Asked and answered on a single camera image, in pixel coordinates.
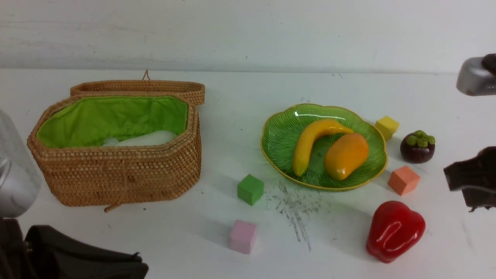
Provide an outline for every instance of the plate rim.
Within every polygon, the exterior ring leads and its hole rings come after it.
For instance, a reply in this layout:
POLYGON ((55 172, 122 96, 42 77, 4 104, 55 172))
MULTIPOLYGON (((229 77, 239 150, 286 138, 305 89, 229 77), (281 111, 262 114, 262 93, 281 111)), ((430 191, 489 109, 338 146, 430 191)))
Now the plate rim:
POLYGON ((296 105, 293 105, 293 106, 291 106, 291 107, 289 107, 289 108, 287 108, 287 109, 285 109, 283 111, 274 113, 269 118, 267 118, 267 120, 265 120, 265 123, 263 124, 262 136, 260 137, 260 150, 262 150, 263 156, 272 165, 272 167, 274 167, 286 179, 288 179, 288 180, 290 180, 290 181, 292 181, 292 182, 294 182, 296 184, 300 184, 300 185, 303 185, 303 186, 306 186, 306 187, 309 187, 309 188, 313 188, 313 189, 317 189, 317 190, 332 191, 332 192, 345 192, 345 191, 349 191, 349 190, 353 190, 353 189, 362 187, 362 186, 370 183, 370 181, 372 181, 373 179, 375 179, 375 178, 379 177, 381 174, 383 174, 383 172, 386 170, 387 164, 389 162, 389 156, 387 155, 386 140, 385 140, 384 136, 382 135, 382 133, 374 125, 372 125, 369 122, 363 120, 363 118, 361 118, 360 115, 356 114, 355 112, 353 112, 353 111, 351 111, 351 110, 349 110, 347 108, 343 108, 343 107, 339 107, 339 106, 322 106, 322 105, 313 104, 313 103, 300 103, 300 104, 296 104, 296 105), (375 176, 369 178, 367 181, 365 181, 365 182, 363 182, 361 184, 358 184, 358 185, 355 185, 355 186, 351 186, 351 187, 346 187, 346 188, 328 188, 328 187, 322 187, 322 186, 308 184, 308 183, 305 183, 305 182, 296 180, 296 179, 290 177, 289 175, 287 175, 286 173, 284 173, 282 170, 280 170, 279 167, 277 167, 274 164, 274 162, 272 162, 272 160, 269 159, 269 157, 267 156, 267 154, 265 154, 265 150, 263 149, 263 138, 265 137, 265 130, 266 130, 266 127, 267 127, 267 123, 269 122, 269 120, 272 119, 272 117, 274 117, 274 116, 276 116, 278 114, 281 114, 281 113, 285 113, 285 112, 287 112, 288 110, 290 110, 292 108, 295 108, 295 107, 298 107, 298 106, 302 106, 302 105, 313 105, 313 106, 318 106, 318 107, 323 107, 323 108, 338 108, 338 109, 343 109, 343 110, 346 110, 348 112, 351 112, 352 114, 356 115, 361 121, 363 121, 366 124, 368 124, 371 127, 373 127, 379 133, 379 135, 380 135, 380 137, 382 139, 382 142, 384 143, 384 154, 386 155, 386 161, 385 161, 384 166, 382 167, 382 169, 375 176))

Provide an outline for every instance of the black bag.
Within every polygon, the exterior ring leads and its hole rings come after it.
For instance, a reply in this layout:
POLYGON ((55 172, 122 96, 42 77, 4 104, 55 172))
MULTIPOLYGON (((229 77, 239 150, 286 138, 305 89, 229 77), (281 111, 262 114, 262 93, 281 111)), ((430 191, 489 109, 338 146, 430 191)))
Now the black bag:
POLYGON ((16 219, 0 218, 0 279, 143 279, 147 272, 138 253, 90 246, 45 225, 23 240, 16 219))

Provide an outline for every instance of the basket string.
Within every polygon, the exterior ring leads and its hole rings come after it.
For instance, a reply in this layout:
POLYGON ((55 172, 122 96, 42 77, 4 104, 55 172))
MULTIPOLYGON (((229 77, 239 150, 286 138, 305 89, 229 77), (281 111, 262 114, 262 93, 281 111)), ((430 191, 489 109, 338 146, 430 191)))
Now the basket string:
POLYGON ((150 76, 148 75, 148 69, 146 69, 145 74, 143 75, 143 78, 141 80, 145 80, 145 77, 147 77, 148 80, 151 80, 150 76))
POLYGON ((125 195, 126 195, 126 193, 127 193, 127 190, 128 190, 128 184, 127 184, 127 175, 126 175, 126 173, 125 173, 125 164, 124 164, 124 160, 122 160, 122 164, 123 164, 123 174, 124 174, 124 190, 123 190, 123 192, 122 192, 122 194, 121 194, 121 197, 119 198, 119 200, 118 200, 116 203, 114 203, 114 204, 112 204, 112 205, 110 205, 110 206, 108 206, 108 207, 106 207, 106 208, 104 209, 105 213, 107 213, 107 212, 109 212, 109 211, 111 211, 111 210, 114 210, 114 209, 118 208, 119 206, 121 206, 121 205, 122 205, 122 202, 123 202, 123 199, 124 199, 124 196, 125 196, 125 195))

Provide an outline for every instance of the foam cube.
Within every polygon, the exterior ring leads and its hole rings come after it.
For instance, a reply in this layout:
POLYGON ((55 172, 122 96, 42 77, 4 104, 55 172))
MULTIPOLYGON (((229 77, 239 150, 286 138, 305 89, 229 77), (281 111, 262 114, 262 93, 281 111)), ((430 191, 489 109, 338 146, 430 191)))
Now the foam cube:
POLYGON ((253 206, 263 195, 263 181, 248 174, 238 184, 238 198, 253 206))
POLYGON ((385 140, 390 140, 393 134, 398 130, 400 124, 389 116, 377 120, 375 127, 384 136, 385 140))
POLYGON ((402 196, 415 190, 419 181, 420 176, 409 166, 404 166, 391 173, 391 177, 387 184, 398 193, 398 195, 402 196))
POLYGON ((229 249, 250 254, 256 238, 256 225, 236 220, 229 236, 229 249))

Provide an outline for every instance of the white wall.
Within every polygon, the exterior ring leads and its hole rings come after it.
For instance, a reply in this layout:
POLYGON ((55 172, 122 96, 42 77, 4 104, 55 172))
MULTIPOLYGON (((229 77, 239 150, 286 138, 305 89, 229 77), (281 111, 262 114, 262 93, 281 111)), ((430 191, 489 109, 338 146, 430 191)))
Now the white wall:
POLYGON ((457 72, 495 0, 0 0, 0 67, 457 72))

